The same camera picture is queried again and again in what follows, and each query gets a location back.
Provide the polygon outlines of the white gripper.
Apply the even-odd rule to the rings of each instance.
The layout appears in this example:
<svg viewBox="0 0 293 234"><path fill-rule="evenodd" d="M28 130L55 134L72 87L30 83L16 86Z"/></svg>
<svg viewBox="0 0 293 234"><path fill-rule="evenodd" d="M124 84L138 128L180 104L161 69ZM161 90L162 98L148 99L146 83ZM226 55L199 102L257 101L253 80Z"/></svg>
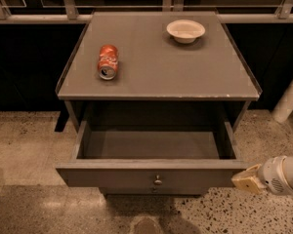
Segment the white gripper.
<svg viewBox="0 0 293 234"><path fill-rule="evenodd" d="M235 174L231 181L237 189L254 194L261 194L268 188L272 194L277 196L293 195L293 188L283 171L285 159L286 156L270 158L262 166L257 164Z"/></svg>

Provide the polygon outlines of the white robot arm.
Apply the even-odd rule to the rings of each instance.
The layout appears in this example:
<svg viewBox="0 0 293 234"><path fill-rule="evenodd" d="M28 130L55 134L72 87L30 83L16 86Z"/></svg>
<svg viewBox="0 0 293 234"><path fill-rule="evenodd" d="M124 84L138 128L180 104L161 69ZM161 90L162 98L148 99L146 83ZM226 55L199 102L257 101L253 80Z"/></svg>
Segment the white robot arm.
<svg viewBox="0 0 293 234"><path fill-rule="evenodd" d="M254 165L231 178L240 190L261 194L293 195L293 156L277 156Z"/></svg>

